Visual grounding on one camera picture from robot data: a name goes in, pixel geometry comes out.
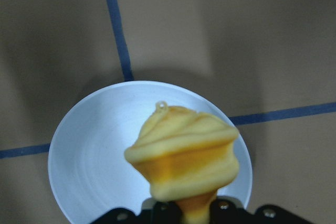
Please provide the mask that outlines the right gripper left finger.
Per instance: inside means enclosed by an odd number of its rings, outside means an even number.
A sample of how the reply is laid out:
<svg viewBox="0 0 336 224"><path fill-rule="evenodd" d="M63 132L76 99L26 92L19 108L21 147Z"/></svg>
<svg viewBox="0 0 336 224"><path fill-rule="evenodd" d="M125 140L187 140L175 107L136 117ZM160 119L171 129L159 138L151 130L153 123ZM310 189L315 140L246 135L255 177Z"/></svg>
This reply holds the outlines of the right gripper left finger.
<svg viewBox="0 0 336 224"><path fill-rule="evenodd" d="M127 208L114 208L91 223L175 224L181 221L182 211L176 203L170 201L156 202L151 209L143 209L138 215Z"/></svg>

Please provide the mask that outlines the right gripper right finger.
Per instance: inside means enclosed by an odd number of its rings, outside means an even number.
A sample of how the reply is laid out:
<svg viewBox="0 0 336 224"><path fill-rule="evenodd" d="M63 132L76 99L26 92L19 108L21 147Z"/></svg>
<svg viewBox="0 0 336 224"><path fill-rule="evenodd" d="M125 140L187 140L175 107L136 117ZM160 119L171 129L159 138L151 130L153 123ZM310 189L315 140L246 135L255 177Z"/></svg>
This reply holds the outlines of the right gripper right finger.
<svg viewBox="0 0 336 224"><path fill-rule="evenodd" d="M310 221L276 205L263 205L253 214L238 208L228 199L215 199L210 207L210 223L278 223L309 224Z"/></svg>

